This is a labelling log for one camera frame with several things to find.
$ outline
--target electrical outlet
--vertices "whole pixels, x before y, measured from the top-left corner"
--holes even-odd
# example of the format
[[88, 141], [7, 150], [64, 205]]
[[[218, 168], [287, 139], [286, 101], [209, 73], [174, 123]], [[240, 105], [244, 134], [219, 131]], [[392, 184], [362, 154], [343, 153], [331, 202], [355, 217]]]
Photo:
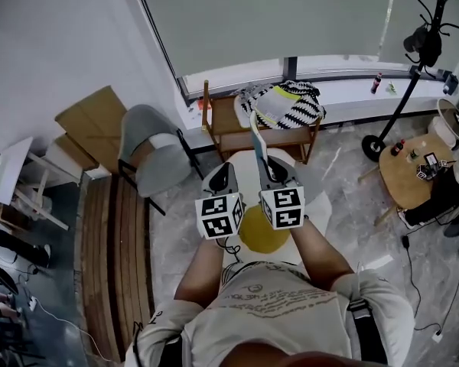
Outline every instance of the electrical outlet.
[[37, 306], [37, 299], [36, 297], [31, 297], [31, 299], [29, 300], [29, 308], [31, 309], [31, 311], [34, 311], [34, 309], [36, 308]]
[[440, 343], [440, 341], [442, 340], [442, 337], [444, 337], [444, 335], [441, 333], [439, 335], [437, 335], [437, 333], [434, 333], [434, 335], [431, 337], [437, 344]]

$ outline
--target marker cube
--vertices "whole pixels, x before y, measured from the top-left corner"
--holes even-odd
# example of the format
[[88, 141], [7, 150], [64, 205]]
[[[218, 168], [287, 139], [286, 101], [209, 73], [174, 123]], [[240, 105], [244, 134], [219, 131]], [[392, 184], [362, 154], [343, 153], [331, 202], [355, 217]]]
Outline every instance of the marker cube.
[[243, 219], [240, 193], [196, 200], [197, 225], [206, 239], [238, 235]]
[[304, 187], [262, 190], [262, 210], [273, 229], [293, 229], [304, 222]]

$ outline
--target striped cloth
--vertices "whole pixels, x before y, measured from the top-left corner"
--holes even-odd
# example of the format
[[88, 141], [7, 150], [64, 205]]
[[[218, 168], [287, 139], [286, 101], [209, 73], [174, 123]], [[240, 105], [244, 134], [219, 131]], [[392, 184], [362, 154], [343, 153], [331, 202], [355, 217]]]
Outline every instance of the striped cloth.
[[[295, 82], [288, 80], [283, 84], [279, 84], [284, 91], [299, 95], [301, 98], [291, 107], [291, 110], [285, 114], [276, 124], [263, 119], [257, 113], [259, 125], [264, 125], [273, 129], [291, 129], [300, 128], [301, 126], [313, 125], [319, 118], [324, 118], [327, 112], [318, 103], [320, 91], [309, 82]], [[245, 114], [250, 117], [260, 96], [266, 94], [274, 86], [272, 84], [248, 86], [238, 90], [235, 94], [238, 96], [239, 107]]]

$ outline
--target roller shade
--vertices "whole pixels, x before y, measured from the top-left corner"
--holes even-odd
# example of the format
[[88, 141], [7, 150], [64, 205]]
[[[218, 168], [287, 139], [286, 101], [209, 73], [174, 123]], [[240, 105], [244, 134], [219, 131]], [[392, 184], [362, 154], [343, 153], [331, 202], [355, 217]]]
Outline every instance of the roller shade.
[[146, 0], [177, 76], [280, 57], [377, 55], [389, 0]]
[[[436, 0], [422, 0], [433, 15]], [[411, 35], [423, 20], [423, 14], [429, 20], [428, 13], [417, 0], [393, 0], [391, 18], [382, 46], [379, 60], [391, 63], [409, 63], [405, 57], [403, 40]], [[449, 0], [444, 9], [443, 23], [450, 22], [459, 25], [459, 2]], [[444, 70], [454, 70], [459, 62], [459, 30], [444, 27], [443, 32], [451, 34], [450, 37], [442, 35], [442, 55], [438, 58], [436, 67]], [[413, 60], [418, 59], [418, 54], [410, 54]]]

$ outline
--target white cable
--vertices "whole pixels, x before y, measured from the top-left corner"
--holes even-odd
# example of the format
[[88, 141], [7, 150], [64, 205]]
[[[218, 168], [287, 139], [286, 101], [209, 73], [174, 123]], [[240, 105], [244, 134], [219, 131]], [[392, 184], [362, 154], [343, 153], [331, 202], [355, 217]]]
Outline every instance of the white cable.
[[39, 307], [46, 313], [46, 314], [49, 314], [51, 315], [55, 320], [59, 320], [61, 322], [66, 322], [66, 323], [69, 323], [70, 325], [72, 326], [75, 326], [80, 332], [82, 333], [85, 333], [88, 337], [90, 337], [93, 341], [93, 345], [97, 348], [97, 352], [99, 353], [100, 357], [102, 359], [104, 359], [106, 362], [113, 362], [113, 360], [110, 360], [110, 359], [106, 359], [105, 357], [102, 356], [102, 353], [100, 353], [99, 351], [99, 347], [97, 346], [97, 343], [95, 342], [95, 340], [93, 339], [93, 337], [91, 335], [89, 335], [85, 330], [81, 330], [77, 325], [75, 325], [74, 323], [71, 323], [70, 321], [68, 320], [62, 320], [61, 318], [58, 318], [56, 317], [54, 314], [50, 313], [49, 311], [46, 311], [43, 307], [43, 305], [41, 304], [41, 302], [39, 301], [39, 299], [37, 299], [36, 297], [34, 297], [36, 300], [37, 300], [37, 304], [39, 304]]

